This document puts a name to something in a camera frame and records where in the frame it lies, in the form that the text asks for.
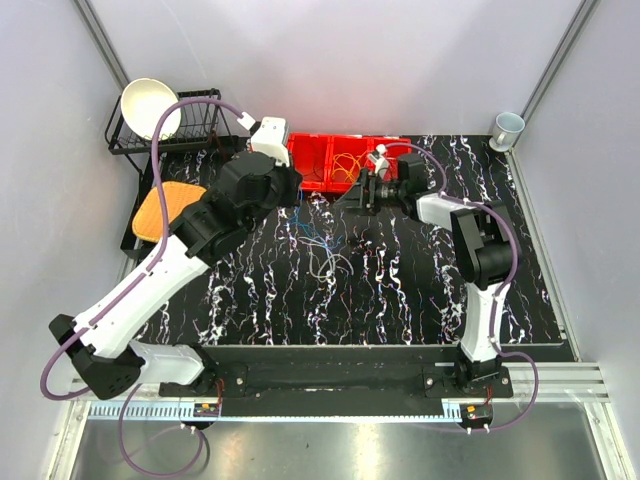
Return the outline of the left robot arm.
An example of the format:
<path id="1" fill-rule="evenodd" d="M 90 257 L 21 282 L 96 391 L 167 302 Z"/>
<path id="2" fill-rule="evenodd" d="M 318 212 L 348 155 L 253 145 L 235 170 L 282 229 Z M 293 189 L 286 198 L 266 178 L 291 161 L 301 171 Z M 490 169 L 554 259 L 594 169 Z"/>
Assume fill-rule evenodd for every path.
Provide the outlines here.
<path id="1" fill-rule="evenodd" d="M 299 203 L 301 174 L 264 153 L 243 151 L 170 223 L 168 236 L 85 312 L 60 314 L 49 329 L 100 400 L 138 384 L 172 384 L 195 396 L 215 390 L 217 363 L 196 345 L 152 345 L 138 330 L 175 293 L 235 252 L 276 208 Z"/>

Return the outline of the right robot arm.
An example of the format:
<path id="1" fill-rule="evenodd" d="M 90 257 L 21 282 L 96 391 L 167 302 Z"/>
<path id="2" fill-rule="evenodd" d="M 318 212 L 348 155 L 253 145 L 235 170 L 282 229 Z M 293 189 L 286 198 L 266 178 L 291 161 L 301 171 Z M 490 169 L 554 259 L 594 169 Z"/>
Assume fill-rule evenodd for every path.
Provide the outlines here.
<path id="1" fill-rule="evenodd" d="M 414 221 L 451 233 L 456 267 L 467 290 L 466 324 L 453 379 L 460 393 L 472 397 L 501 377 L 499 324 L 518 269 L 518 242 L 502 203 L 458 199 L 429 186 L 426 162 L 417 154 L 404 154 L 394 178 L 387 179 L 382 167 L 361 169 L 336 206 L 369 216 L 383 207 L 397 207 Z"/>

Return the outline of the red bin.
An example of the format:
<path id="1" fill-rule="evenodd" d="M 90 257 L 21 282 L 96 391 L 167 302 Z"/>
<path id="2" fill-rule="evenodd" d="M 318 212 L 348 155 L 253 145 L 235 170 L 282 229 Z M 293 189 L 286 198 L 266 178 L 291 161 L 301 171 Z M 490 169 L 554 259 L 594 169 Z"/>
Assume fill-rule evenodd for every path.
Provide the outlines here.
<path id="1" fill-rule="evenodd" d="M 329 155 L 331 136 L 326 134 L 292 133 L 288 149 L 294 166 L 302 175 L 300 188 L 305 192 L 326 192 L 325 163 Z"/>
<path id="2" fill-rule="evenodd" d="M 372 140 L 372 147 L 369 152 L 371 152 L 379 144 L 384 144 L 386 146 L 387 148 L 386 156 L 390 162 L 389 172 L 386 174 L 385 178 L 382 180 L 385 180 L 385 181 L 393 180 L 397 177 L 399 157 L 412 152 L 412 148 L 410 147 L 410 141 L 408 139 L 401 139 L 401 138 L 374 137 Z M 371 171 L 374 172 L 374 167 L 368 161 L 368 158 L 367 158 L 366 165 Z"/>
<path id="3" fill-rule="evenodd" d="M 331 137 L 329 155 L 325 163 L 325 179 L 329 193 L 344 193 L 366 166 L 370 141 L 362 136 Z"/>

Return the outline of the woven bamboo tray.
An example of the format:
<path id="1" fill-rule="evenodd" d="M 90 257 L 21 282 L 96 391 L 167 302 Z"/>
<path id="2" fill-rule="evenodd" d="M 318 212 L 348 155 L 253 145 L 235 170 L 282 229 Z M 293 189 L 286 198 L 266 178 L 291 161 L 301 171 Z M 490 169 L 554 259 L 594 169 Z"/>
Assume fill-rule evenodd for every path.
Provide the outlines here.
<path id="1" fill-rule="evenodd" d="M 172 222 L 188 206 L 198 201 L 206 192 L 199 185 L 177 181 L 163 183 L 168 220 Z M 134 235 L 143 241 L 158 243 L 163 232 L 163 217 L 158 189 L 153 187 L 136 211 L 132 224 Z"/>

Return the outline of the white bowl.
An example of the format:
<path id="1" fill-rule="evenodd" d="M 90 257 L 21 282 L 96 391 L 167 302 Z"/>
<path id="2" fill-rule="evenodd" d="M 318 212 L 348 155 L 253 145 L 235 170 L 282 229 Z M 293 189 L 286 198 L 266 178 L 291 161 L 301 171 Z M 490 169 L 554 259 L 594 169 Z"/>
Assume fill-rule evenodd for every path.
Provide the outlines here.
<path id="1" fill-rule="evenodd" d="M 139 78 L 123 90 L 120 109 L 127 126 L 140 138 L 151 140 L 162 114 L 178 101 L 177 94 L 161 81 Z"/>

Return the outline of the light blue mug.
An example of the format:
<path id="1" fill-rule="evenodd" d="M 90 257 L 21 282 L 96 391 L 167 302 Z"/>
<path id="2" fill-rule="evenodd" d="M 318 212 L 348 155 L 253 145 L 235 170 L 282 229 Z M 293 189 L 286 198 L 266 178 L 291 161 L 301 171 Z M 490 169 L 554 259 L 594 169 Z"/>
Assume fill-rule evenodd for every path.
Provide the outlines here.
<path id="1" fill-rule="evenodd" d="M 489 146 L 496 152 L 510 150 L 526 127 L 525 120 L 516 113 L 502 112 L 495 118 Z"/>

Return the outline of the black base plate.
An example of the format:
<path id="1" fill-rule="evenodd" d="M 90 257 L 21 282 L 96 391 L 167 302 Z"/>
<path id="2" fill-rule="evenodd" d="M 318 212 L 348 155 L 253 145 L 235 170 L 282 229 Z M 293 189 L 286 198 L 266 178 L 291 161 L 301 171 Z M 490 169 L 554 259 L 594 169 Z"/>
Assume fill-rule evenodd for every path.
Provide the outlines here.
<path id="1" fill-rule="evenodd" d="M 207 347 L 224 418 L 445 416 L 444 400 L 513 397 L 508 369 L 467 381 L 455 346 Z"/>

